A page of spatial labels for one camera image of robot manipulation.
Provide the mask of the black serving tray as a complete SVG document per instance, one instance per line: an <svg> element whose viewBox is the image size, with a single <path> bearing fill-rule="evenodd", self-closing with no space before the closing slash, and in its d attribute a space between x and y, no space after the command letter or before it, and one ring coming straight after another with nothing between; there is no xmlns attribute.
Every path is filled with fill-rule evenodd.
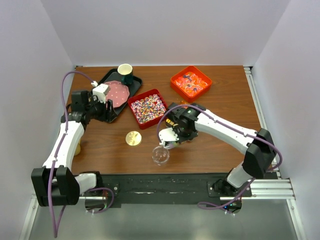
<svg viewBox="0 0 320 240"><path fill-rule="evenodd" d="M109 87L104 122L112 123L126 107L128 99L133 97L143 84L142 79L137 76L133 76L133 82L129 86L122 84L121 79L117 69L113 68L99 82Z"/></svg>

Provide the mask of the pink polka dot plate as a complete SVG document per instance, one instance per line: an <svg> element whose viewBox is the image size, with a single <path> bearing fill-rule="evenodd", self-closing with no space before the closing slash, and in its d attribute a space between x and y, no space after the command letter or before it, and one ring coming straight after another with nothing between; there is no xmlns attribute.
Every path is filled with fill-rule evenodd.
<svg viewBox="0 0 320 240"><path fill-rule="evenodd" d="M126 85L123 85L121 82L116 80L105 82L105 84L109 85L110 87L110 91L106 96L106 100L111 99L113 101L114 108L118 108L127 102L130 91Z"/></svg>

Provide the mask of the gold jar lid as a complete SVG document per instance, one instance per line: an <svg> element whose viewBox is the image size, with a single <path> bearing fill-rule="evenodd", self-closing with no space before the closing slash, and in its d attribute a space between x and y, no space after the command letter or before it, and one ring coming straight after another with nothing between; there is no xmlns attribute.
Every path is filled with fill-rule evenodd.
<svg viewBox="0 0 320 240"><path fill-rule="evenodd" d="M138 131L130 131L125 136L125 142L131 147L136 147L142 142L142 136Z"/></svg>

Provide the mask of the yellow mug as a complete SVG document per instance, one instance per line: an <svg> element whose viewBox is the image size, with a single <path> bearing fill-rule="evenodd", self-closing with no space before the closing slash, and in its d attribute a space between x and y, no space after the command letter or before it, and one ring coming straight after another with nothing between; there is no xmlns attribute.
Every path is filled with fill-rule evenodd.
<svg viewBox="0 0 320 240"><path fill-rule="evenodd" d="M81 152L81 142L79 141L75 148L74 156L77 156L80 152Z"/></svg>

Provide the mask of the silver metal scoop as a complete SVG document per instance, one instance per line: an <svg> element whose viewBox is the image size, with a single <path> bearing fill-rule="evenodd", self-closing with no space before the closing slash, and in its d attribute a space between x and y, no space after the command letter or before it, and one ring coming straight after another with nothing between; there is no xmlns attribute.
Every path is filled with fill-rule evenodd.
<svg viewBox="0 0 320 240"><path fill-rule="evenodd" d="M180 143L179 143L178 141L164 141L164 140L163 140L163 141L161 142L161 145L162 145L165 149L170 150L170 149L173 149L173 148L179 146Z"/></svg>

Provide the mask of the dark green mug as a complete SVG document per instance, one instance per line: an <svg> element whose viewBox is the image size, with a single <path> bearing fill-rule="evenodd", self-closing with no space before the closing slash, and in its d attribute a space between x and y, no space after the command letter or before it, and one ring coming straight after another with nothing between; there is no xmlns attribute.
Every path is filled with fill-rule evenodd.
<svg viewBox="0 0 320 240"><path fill-rule="evenodd" d="M118 66L117 72L121 75L120 82L123 85L131 85L133 83L133 67L128 63Z"/></svg>

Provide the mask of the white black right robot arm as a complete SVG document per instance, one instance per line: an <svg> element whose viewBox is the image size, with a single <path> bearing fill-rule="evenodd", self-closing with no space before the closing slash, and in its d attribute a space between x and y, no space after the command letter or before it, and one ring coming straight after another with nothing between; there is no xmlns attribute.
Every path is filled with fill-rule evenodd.
<svg viewBox="0 0 320 240"><path fill-rule="evenodd" d="M196 103L172 103L165 112L166 129L157 130L159 144L169 150L189 142L199 133L211 135L237 149L243 161L227 176L213 185L215 192L233 197L252 179L263 179L272 170L272 161L278 156L270 132L256 131L225 120Z"/></svg>

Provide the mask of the clear glass jar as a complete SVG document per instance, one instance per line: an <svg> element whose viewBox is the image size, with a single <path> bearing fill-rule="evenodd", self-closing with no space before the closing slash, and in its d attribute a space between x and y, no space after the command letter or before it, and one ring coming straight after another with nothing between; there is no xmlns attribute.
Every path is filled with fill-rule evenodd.
<svg viewBox="0 0 320 240"><path fill-rule="evenodd" d="M157 146L152 151L152 160L158 165L161 166L166 164L170 158L170 152L168 149L163 146Z"/></svg>

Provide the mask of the aluminium frame rail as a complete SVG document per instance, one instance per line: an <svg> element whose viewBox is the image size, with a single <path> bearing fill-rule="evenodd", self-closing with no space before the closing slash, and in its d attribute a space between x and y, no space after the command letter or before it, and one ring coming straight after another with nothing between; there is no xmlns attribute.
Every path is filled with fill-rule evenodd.
<svg viewBox="0 0 320 240"><path fill-rule="evenodd" d="M283 179L254 180L248 185L245 183L238 190L218 189L219 181L215 179L187 179L157 175L155 179L150 176L142 178L141 175L130 175L129 178L117 178L109 175L105 179L104 187L113 191L116 197L130 195L187 195L192 197L205 196L208 198L232 199L241 194L244 198L258 199L294 199L291 182Z"/></svg>

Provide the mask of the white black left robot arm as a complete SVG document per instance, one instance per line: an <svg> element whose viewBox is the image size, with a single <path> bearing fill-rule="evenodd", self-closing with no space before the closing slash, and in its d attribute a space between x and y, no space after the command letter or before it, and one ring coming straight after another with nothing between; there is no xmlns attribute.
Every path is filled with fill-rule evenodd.
<svg viewBox="0 0 320 240"><path fill-rule="evenodd" d="M77 176L71 171L77 146L90 120L109 123L116 116L113 102L107 99L110 88L95 87L92 91L71 94L71 112L61 117L56 143L41 168L31 173L38 203L42 207L75 205L85 192L99 196L104 190L99 171L83 172Z"/></svg>

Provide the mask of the red box of swirl candies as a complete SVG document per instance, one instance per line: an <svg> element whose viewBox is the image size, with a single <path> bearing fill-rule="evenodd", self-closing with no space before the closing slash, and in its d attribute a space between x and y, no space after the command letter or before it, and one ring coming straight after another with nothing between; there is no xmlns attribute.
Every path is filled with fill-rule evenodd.
<svg viewBox="0 0 320 240"><path fill-rule="evenodd" d="M130 97L127 103L141 130L156 125L168 108L157 89L151 89Z"/></svg>

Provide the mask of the tin of star candies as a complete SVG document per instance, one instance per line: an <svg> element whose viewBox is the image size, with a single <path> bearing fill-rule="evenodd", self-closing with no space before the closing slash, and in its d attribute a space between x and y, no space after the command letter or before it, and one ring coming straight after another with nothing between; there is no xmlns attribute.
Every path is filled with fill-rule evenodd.
<svg viewBox="0 0 320 240"><path fill-rule="evenodd" d="M180 101L179 105L182 105L182 107L186 109L188 107L189 103L182 100L182 101Z"/></svg>

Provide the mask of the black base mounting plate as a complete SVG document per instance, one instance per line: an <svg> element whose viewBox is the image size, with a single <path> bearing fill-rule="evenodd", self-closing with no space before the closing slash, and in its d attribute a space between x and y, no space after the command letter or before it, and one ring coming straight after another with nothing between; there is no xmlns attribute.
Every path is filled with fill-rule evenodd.
<svg viewBox="0 0 320 240"><path fill-rule="evenodd" d="M221 204L220 198L233 199L243 191L243 197L251 197L249 186L223 192L218 189L225 173L179 174L103 174L102 186L113 191L112 206L122 204L195 205L199 202Z"/></svg>

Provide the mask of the orange box of candies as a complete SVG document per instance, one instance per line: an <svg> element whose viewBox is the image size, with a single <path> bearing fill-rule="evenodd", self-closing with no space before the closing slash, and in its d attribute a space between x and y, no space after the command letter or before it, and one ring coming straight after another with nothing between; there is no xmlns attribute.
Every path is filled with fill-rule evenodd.
<svg viewBox="0 0 320 240"><path fill-rule="evenodd" d="M212 80L193 65L171 77L170 86L186 102L193 103L211 88Z"/></svg>

